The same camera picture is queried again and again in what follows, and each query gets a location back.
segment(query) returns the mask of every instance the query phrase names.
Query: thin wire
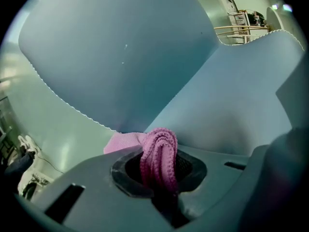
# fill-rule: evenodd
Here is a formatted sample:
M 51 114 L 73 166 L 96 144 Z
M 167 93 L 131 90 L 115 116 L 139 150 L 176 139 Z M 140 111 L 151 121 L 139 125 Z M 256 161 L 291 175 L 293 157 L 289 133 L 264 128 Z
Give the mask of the thin wire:
M 63 172 L 61 172 L 60 170 L 58 170 L 57 168 L 55 168 L 48 160 L 46 160 L 46 159 L 44 159 L 44 158 L 41 158 L 41 157 L 39 157 L 38 155 L 37 155 L 37 157 L 40 158 L 40 159 L 42 159 L 42 160 L 47 161 L 56 171 L 58 171 L 58 172 L 60 172 L 60 173 L 63 173 Z

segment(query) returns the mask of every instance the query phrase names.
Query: pink cloth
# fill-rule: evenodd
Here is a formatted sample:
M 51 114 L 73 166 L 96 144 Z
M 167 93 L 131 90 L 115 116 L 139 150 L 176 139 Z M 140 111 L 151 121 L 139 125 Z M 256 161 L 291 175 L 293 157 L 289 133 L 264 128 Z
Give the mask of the pink cloth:
M 175 176 L 177 138 L 166 128 L 156 128 L 148 134 L 116 132 L 104 147 L 105 154 L 132 146 L 142 145 L 143 155 L 140 159 L 140 174 L 143 184 L 152 189 L 178 190 Z
M 104 147 L 103 153 L 108 154 L 124 148 L 141 145 L 141 142 L 145 136 L 146 136 L 145 133 L 140 132 L 131 132 L 131 133 L 115 132 L 114 135 L 109 140 L 108 144 Z
M 143 184 L 152 189 L 178 190 L 175 176 L 177 138 L 166 128 L 156 128 L 142 141 L 143 155 L 140 159 L 140 174 Z

